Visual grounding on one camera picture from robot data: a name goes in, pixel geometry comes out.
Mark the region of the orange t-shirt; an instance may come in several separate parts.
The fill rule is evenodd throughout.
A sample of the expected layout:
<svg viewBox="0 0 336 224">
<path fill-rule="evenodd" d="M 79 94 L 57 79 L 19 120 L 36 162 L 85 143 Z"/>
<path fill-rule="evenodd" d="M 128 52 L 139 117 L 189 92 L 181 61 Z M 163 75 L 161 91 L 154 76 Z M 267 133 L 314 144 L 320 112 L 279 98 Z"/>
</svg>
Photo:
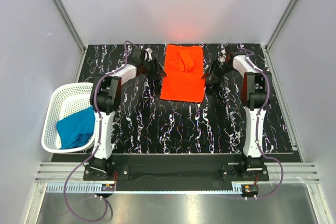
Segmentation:
<svg viewBox="0 0 336 224">
<path fill-rule="evenodd" d="M 160 99 L 201 103 L 204 99 L 203 48 L 167 45 Z"/>
</svg>

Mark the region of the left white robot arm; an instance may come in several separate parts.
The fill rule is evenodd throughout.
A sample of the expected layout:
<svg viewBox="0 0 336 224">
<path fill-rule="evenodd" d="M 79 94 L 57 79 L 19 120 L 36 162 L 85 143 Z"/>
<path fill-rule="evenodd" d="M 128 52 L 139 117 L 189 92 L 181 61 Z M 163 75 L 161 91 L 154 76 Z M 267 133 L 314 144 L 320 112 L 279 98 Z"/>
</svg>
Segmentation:
<svg viewBox="0 0 336 224">
<path fill-rule="evenodd" d="M 90 103 L 95 111 L 94 158 L 107 160 L 112 155 L 111 133 L 116 111 L 121 104 L 122 85 L 145 75 L 148 79 L 165 77 L 163 67 L 156 59 L 126 64 L 112 72 L 95 77 Z"/>
</svg>

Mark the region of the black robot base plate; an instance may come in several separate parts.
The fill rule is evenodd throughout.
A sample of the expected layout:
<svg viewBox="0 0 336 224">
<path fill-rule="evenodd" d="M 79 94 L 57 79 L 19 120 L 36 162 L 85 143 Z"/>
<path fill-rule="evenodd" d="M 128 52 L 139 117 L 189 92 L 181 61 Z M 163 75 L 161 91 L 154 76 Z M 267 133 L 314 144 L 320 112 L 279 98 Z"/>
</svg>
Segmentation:
<svg viewBox="0 0 336 224">
<path fill-rule="evenodd" d="M 219 188 L 224 183 L 268 181 L 263 161 L 241 154 L 113 154 L 108 161 L 89 161 L 83 178 L 131 185 Z"/>
</svg>

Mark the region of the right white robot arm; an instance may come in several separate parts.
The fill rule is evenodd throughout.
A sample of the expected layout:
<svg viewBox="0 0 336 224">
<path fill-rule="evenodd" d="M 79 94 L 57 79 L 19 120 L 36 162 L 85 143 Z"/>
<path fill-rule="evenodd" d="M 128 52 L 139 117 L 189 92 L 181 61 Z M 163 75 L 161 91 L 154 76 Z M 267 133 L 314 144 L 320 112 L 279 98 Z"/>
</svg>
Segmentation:
<svg viewBox="0 0 336 224">
<path fill-rule="evenodd" d="M 271 95 L 271 73 L 258 68 L 247 55 L 222 56 L 213 60 L 202 79 L 222 82 L 225 74 L 237 71 L 243 78 L 241 103 L 246 113 L 246 136 L 243 154 L 247 158 L 262 156 L 263 124 Z"/>
</svg>

